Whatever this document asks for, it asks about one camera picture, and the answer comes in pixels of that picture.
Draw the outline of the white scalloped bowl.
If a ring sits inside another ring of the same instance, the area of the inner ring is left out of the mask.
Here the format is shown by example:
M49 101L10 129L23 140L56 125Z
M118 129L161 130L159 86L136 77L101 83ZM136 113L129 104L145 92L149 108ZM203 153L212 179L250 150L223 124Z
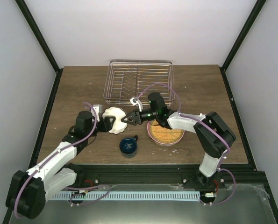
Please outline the white scalloped bowl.
M111 106L107 108L102 114L103 118L108 116L115 116L116 118L114 126L108 132L111 134L120 134L124 132L124 130L127 128L127 124L121 122L121 119L126 116L125 111L119 107Z

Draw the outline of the dark blue mug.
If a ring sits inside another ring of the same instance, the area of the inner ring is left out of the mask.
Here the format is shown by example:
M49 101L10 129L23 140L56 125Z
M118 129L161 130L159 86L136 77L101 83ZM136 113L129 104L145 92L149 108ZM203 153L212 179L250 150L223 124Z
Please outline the dark blue mug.
M138 149L138 135L135 135L132 138L124 138L119 143L119 149L121 154L126 158L133 158Z

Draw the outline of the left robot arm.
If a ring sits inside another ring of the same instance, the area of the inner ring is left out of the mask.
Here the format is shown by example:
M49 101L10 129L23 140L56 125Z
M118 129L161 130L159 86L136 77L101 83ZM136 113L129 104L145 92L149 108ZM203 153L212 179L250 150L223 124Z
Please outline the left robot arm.
M79 112L75 125L50 155L27 171L15 172L6 198L6 206L14 216L34 219L60 190L69 186L81 188L85 177L64 166L88 145L88 138L111 130L115 120L114 116L102 117L96 111Z

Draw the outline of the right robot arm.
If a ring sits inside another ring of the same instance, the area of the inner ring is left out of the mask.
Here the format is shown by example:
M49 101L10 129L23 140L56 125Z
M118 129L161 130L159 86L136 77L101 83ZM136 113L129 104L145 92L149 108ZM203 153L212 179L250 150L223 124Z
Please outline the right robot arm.
M140 125L156 120L167 129L179 129L197 135L205 155L196 174L197 184L208 188L214 182L214 175L220 169L222 160L230 152L236 136L223 119L216 113L190 115L170 109L159 92L148 95L149 108L135 109L124 115L121 122Z

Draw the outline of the pink plate with woven pattern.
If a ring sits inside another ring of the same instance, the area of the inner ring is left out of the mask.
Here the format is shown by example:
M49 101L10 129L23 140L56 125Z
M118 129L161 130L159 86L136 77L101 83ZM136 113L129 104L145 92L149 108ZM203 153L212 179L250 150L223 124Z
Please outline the pink plate with woven pattern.
M163 128L156 120L148 122L147 132L150 138L161 146L175 145L181 141L185 134L184 130Z

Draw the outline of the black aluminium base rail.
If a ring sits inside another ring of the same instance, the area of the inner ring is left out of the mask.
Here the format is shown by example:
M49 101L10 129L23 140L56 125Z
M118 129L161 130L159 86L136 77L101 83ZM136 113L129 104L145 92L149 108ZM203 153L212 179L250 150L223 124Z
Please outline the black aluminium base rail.
M265 172L247 164L228 164L213 177L201 176L197 165L81 165L67 164L77 174L75 187L85 186L85 180L98 184L182 184L186 189L211 189L219 185L267 183Z

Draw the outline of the left black frame post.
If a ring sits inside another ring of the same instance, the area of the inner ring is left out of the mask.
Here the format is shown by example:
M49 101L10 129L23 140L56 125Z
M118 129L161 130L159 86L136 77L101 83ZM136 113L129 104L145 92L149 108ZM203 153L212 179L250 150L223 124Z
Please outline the left black frame post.
M45 56L47 57L49 63L51 64L53 70L58 73L60 71L60 68L50 50L48 47L48 44L42 35L29 7L27 6L27 3L24 0L15 0L19 10L21 11L23 17L25 18L26 22L28 23L29 27L31 28L31 31L33 32L35 38L37 39L39 45L41 46Z

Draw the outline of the black frame post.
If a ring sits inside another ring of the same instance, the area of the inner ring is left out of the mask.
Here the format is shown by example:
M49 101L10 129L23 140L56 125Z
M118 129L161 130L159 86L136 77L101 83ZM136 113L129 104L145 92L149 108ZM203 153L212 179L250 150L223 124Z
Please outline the black frame post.
M239 35L237 36L230 52L228 53L223 65L220 67L221 71L226 71L230 64L232 63L234 57L236 56L239 48L241 47L244 39L248 35L250 29L252 28L254 22L256 21L257 17L259 16L261 10L263 9L265 3L267 0L257 0L248 16L246 19Z
M47 57L49 63L51 64L53 70L58 73L60 71L60 68L50 50L48 47L48 44L42 35L29 7L27 6L27 3L24 0L15 0L19 10L21 11L23 17L25 18L26 22L28 23L29 27L31 28L31 31L33 32L35 38L37 39L39 45L41 46L45 56Z

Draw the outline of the right black frame post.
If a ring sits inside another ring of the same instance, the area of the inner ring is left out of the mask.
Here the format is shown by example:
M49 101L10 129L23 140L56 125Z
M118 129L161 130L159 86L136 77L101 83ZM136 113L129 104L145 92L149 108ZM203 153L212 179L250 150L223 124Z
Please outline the right black frame post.
M250 29L252 28L254 22L256 21L257 17L259 16L261 10L263 9L265 3L267 0L257 0L248 16L246 19L239 35L237 36L230 52L228 53L223 65L220 67L221 71L226 71L230 64L232 63L234 57L236 56L239 48L241 47L244 39L248 35Z

